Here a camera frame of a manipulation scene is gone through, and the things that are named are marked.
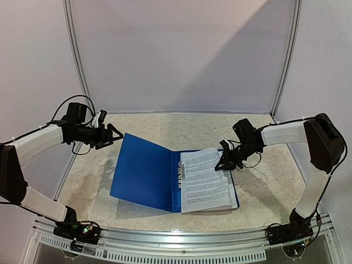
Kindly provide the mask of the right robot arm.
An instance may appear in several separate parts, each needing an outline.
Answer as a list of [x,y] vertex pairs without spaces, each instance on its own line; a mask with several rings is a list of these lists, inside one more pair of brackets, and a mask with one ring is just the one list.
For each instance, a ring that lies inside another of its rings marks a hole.
[[253,154],[263,153],[266,146],[306,143],[309,149],[311,175],[302,197],[289,217],[284,235],[297,239],[305,232],[306,225],[317,211],[323,194],[334,171],[346,159],[348,147],[342,134],[325,113],[313,117],[290,120],[255,128],[248,119],[233,125],[239,145],[222,140],[223,153],[215,165],[216,171],[244,168],[244,162]]

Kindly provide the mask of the printed paper sheet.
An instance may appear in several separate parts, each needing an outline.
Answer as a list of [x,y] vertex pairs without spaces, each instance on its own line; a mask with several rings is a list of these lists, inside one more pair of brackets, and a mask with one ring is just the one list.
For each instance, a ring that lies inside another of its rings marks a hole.
[[230,183],[229,183],[229,191],[230,191],[230,197],[232,200],[232,209],[236,209],[239,207],[238,205],[238,198],[237,198],[237,192],[234,184],[234,180],[232,176],[229,177]]
[[227,176],[216,171],[219,151],[207,148],[180,155],[183,174],[181,176],[181,213],[218,211],[233,208],[233,192]]

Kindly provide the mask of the metal folder clip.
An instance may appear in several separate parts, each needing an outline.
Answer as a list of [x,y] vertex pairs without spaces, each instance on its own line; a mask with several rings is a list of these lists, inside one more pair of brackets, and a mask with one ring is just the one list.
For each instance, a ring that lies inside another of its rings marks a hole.
[[185,182],[185,164],[181,160],[178,162],[176,180],[177,180],[177,187],[181,189],[182,184]]

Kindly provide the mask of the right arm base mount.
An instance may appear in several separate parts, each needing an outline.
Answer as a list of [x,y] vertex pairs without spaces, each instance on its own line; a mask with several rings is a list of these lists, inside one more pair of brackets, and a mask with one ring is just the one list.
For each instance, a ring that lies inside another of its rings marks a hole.
[[[311,226],[313,216],[316,217],[318,231],[314,234]],[[288,224],[273,223],[265,229],[265,237],[270,245],[282,244],[294,240],[300,240],[308,237],[309,240],[304,242],[303,247],[310,245],[318,236],[322,225],[321,215],[315,210],[312,215],[304,218],[299,215],[295,209],[289,216]]]

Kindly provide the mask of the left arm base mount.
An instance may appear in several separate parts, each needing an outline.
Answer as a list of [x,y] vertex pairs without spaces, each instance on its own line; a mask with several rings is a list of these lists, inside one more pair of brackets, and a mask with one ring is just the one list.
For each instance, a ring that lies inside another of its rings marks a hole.
[[97,245],[101,235],[100,226],[94,221],[78,221],[76,211],[66,206],[67,212],[61,222],[55,221],[53,234],[82,243]]

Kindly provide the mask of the blue plastic folder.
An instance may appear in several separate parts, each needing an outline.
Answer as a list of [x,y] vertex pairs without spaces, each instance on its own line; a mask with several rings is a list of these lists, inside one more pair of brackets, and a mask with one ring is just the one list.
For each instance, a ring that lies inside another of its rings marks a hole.
[[[126,134],[120,148],[110,195],[120,200],[170,213],[181,213],[177,168],[182,152],[172,151],[140,137]],[[223,171],[227,176],[231,172]]]

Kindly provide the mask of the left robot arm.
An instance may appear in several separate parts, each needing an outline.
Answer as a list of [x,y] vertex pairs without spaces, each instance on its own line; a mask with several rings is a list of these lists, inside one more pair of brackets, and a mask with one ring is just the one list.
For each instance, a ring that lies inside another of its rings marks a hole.
[[[64,168],[59,154],[63,146],[82,143],[99,150],[121,140],[124,135],[111,123],[107,112],[95,112],[79,102],[71,102],[66,114],[52,118],[44,126],[1,143],[1,198],[37,215],[61,222],[60,229],[69,238],[82,233],[70,215],[75,211],[53,199]],[[59,154],[53,149],[59,148]]]

